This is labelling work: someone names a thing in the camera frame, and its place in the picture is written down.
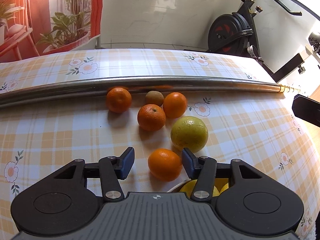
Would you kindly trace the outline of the long metal pole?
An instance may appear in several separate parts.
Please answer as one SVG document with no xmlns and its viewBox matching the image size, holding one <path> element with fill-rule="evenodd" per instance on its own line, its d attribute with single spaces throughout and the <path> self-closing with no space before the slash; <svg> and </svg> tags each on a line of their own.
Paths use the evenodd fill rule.
<svg viewBox="0 0 320 240">
<path fill-rule="evenodd" d="M 1 94 L 1 108 L 62 100 L 73 97 L 101 96 L 115 87 L 127 89 L 131 93 L 150 90 L 160 92 L 189 91 L 246 91 L 270 93 L 298 93 L 300 89 L 262 81 L 210 76 L 128 76 L 107 77 L 88 80 L 74 80 L 47 85 L 21 88 Z"/>
</svg>

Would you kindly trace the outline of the orange mandarin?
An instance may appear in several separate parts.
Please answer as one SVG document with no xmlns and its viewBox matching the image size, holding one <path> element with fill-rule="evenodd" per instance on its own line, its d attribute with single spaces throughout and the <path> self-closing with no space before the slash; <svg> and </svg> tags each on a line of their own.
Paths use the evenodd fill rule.
<svg viewBox="0 0 320 240">
<path fill-rule="evenodd" d="M 138 111 L 137 121 L 143 130 L 155 132 L 165 125 L 166 116 L 161 107 L 154 104 L 147 104 Z"/>
<path fill-rule="evenodd" d="M 169 182 L 180 175 L 182 161 L 175 152 L 166 148 L 158 148 L 148 157 L 148 167 L 155 178 Z"/>
<path fill-rule="evenodd" d="M 185 113 L 187 104 L 187 99 L 183 94 L 173 92 L 164 98 L 163 111 L 167 118 L 176 119 Z"/>
<path fill-rule="evenodd" d="M 125 88 L 113 88 L 106 95 L 107 107 L 114 113 L 124 113 L 130 108 L 131 103 L 132 96 Z"/>
</svg>

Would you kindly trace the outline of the printed backdrop curtain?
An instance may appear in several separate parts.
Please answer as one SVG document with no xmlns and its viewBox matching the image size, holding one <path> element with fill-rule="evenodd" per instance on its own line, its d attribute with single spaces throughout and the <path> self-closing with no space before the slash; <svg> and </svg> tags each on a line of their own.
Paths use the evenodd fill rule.
<svg viewBox="0 0 320 240">
<path fill-rule="evenodd" d="M 1 0 L 1 62 L 100 46 L 103 0 Z"/>
</svg>

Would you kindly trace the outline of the orange mandarin top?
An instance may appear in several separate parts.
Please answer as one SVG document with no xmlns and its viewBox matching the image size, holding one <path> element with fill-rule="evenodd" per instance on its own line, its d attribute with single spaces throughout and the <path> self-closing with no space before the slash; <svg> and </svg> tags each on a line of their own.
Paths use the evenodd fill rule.
<svg viewBox="0 0 320 240">
<path fill-rule="evenodd" d="M 131 103 L 132 96 L 125 88 L 113 88 L 106 95 L 107 107 L 114 113 L 124 113 L 130 108 Z"/>
</svg>

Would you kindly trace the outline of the yellow lemon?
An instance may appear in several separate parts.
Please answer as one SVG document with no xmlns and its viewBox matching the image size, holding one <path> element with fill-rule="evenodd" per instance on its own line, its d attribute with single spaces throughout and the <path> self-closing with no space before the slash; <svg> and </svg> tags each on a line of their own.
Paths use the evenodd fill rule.
<svg viewBox="0 0 320 240">
<path fill-rule="evenodd" d="M 184 184 L 182 186 L 182 188 L 180 189 L 180 192 L 184 192 L 187 195 L 187 197 L 190 198 L 196 182 L 197 182 L 197 180 L 191 180 L 191 181 L 187 182 L 186 184 Z M 217 190 L 216 187 L 214 187 L 213 197 L 217 197 L 219 195 L 220 195 L 219 191 Z"/>
</svg>

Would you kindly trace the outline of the black exercise bike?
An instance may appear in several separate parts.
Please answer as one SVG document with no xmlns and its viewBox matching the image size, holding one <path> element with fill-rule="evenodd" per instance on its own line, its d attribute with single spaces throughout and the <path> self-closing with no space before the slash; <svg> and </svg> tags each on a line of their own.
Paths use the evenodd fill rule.
<svg viewBox="0 0 320 240">
<path fill-rule="evenodd" d="M 288 14 L 292 16 L 302 16 L 302 12 L 289 9 L 280 0 L 273 0 Z M 306 6 L 297 0 L 292 0 L 304 9 Z M 285 63 L 279 70 L 272 72 L 260 55 L 257 30 L 254 17 L 263 11 L 260 6 L 252 9 L 255 0 L 241 0 L 240 8 L 231 14 L 223 14 L 212 23 L 208 33 L 207 53 L 227 54 L 255 59 L 262 68 L 276 82 L 281 81 L 295 69 L 299 74 L 305 72 L 302 64 L 312 55 L 319 60 L 319 33 L 311 33 L 308 41 L 310 47 L 306 47 L 304 52 L 297 53 L 292 59 Z"/>
</svg>

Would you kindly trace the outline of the wooden board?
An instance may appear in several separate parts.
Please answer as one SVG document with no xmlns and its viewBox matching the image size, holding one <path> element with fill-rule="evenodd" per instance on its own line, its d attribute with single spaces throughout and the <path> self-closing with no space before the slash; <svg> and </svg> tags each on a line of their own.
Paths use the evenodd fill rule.
<svg viewBox="0 0 320 240">
<path fill-rule="evenodd" d="M 312 100 L 320 102 L 320 86 L 318 86 L 315 91 L 309 96 Z"/>
</svg>

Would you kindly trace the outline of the brown longan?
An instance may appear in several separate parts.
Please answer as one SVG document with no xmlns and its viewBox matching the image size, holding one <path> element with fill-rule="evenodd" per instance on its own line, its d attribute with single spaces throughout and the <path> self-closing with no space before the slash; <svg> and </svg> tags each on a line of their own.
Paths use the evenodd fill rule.
<svg viewBox="0 0 320 240">
<path fill-rule="evenodd" d="M 158 91 L 149 91 L 145 96 L 145 104 L 153 104 L 161 107 L 163 105 L 164 96 Z"/>
</svg>

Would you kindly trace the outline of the cream round plate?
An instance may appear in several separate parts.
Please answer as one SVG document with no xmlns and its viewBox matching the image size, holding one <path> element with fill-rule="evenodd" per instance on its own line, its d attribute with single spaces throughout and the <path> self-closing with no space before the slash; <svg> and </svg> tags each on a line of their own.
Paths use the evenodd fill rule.
<svg viewBox="0 0 320 240">
<path fill-rule="evenodd" d="M 179 192 L 180 189 L 181 189 L 186 183 L 188 183 L 189 181 L 190 181 L 190 179 L 184 180 L 183 182 L 181 182 L 181 183 L 173 186 L 171 189 L 169 189 L 169 190 L 167 191 L 167 193 Z"/>
</svg>

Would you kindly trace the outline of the yellow green apple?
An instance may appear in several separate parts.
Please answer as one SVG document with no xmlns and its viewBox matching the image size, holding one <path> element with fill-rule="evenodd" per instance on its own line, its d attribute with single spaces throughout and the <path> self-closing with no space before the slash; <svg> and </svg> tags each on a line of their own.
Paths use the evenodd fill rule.
<svg viewBox="0 0 320 240">
<path fill-rule="evenodd" d="M 214 196 L 218 196 L 229 188 L 227 178 L 216 178 L 214 182 Z"/>
</svg>

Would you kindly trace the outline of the green yellow citrus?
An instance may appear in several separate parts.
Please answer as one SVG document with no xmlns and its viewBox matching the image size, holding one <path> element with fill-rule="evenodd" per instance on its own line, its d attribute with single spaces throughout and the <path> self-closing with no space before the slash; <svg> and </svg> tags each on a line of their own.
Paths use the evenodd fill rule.
<svg viewBox="0 0 320 240">
<path fill-rule="evenodd" d="M 170 133 L 172 144 L 178 149 L 188 148 L 196 153 L 204 148 L 208 141 L 208 129 L 204 122 L 194 116 L 179 118 Z"/>
</svg>

